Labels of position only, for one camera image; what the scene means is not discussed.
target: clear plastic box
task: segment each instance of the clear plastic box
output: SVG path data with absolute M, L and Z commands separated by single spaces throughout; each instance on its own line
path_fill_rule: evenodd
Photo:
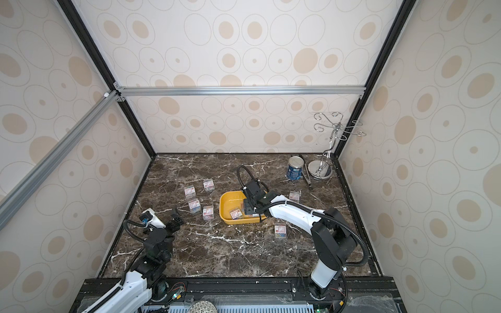
M 287 238 L 287 225 L 283 223 L 275 224 L 275 238 L 277 239 Z
M 206 192 L 213 192 L 216 189 L 212 178 L 203 180 L 203 188 Z
M 195 214 L 197 212 L 200 212 L 200 209 L 202 208 L 198 198 L 194 198 L 194 199 L 189 200 L 188 206 L 189 206 L 189 211 L 191 214 Z
M 242 211 L 240 210 L 240 207 L 236 207 L 236 208 L 232 209 L 229 213 L 230 213 L 232 219 L 243 218 L 243 214 L 242 214 Z
M 203 207 L 202 217 L 204 220 L 208 221 L 214 219 L 214 206 L 206 205 Z
M 195 192 L 195 187 L 193 185 L 189 185 L 189 186 L 185 187 L 184 197 L 186 199 L 191 199 L 191 198 L 194 198 L 195 196 L 196 196 L 196 192 Z
M 299 200 L 301 199 L 301 192 L 300 191 L 291 191 L 289 193 L 289 199 L 299 203 Z

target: yellow tray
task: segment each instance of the yellow tray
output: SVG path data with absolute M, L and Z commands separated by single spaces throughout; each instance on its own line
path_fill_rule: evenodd
M 228 191 L 222 194 L 219 199 L 219 216 L 221 219 L 230 225 L 235 224 L 249 224 L 249 223 L 259 223 L 259 217 L 252 217 L 252 215 L 243 215 L 241 219 L 232 219 L 230 215 L 230 211 L 236 207 L 241 206 L 241 203 L 244 199 L 247 199 L 243 192 L 241 191 Z

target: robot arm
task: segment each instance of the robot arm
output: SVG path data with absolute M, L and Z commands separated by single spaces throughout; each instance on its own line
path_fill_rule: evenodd
M 125 270 L 120 282 L 83 313 L 137 313 L 137 309 L 150 299 L 160 301 L 169 295 L 174 300 L 185 291 L 181 286 L 174 294 L 169 294 L 169 286 L 162 274 L 172 257 L 172 242 L 175 238 L 173 233 L 184 224 L 182 218 L 175 212 L 172 220 L 164 224 L 152 209 L 147 209 L 140 219 L 143 224 L 125 220 L 124 229 L 131 234 L 129 223 L 143 226 L 148 237 L 143 239 L 133 236 L 143 243 L 143 248 L 132 260 L 130 268 Z M 145 255 L 136 260 L 143 251 L 146 251 Z
M 245 169 L 251 180 L 243 184 L 239 170 Z M 237 178 L 246 196 L 244 204 L 253 208 L 254 213 L 283 219 L 300 227 L 313 238 L 319 261 L 315 266 L 309 283 L 309 291 L 315 298 L 323 298 L 328 292 L 332 279 L 337 279 L 346 270 L 346 266 L 362 266 L 369 257 L 363 240 L 347 226 L 342 214 L 335 208 L 317 210 L 288 200 L 285 196 L 270 191 L 259 179 L 252 176 L 244 166 L 237 168 Z M 356 263 L 348 263 L 347 259 L 361 245 L 363 258 Z

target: polka dot wall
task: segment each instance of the polka dot wall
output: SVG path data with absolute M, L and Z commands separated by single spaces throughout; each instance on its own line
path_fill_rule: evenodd
M 345 123 L 358 95 L 129 98 L 159 153 L 322 152 L 331 132 L 315 131 L 314 114 L 341 112 Z
M 364 85 L 400 3 L 78 1 L 129 87 Z
M 340 158 L 408 312 L 499 311 L 501 3 L 424 0 Z
M 0 312 L 66 313 L 97 275 L 150 160 L 119 112 L 113 104 L 0 231 Z
M 0 201 L 107 90 L 58 9 L 0 1 Z

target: blue can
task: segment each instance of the blue can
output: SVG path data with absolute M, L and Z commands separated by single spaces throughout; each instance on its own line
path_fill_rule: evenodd
M 287 168 L 287 178 L 290 180 L 298 180 L 303 172 L 304 161 L 301 157 L 293 156 L 289 159 L 289 167 Z

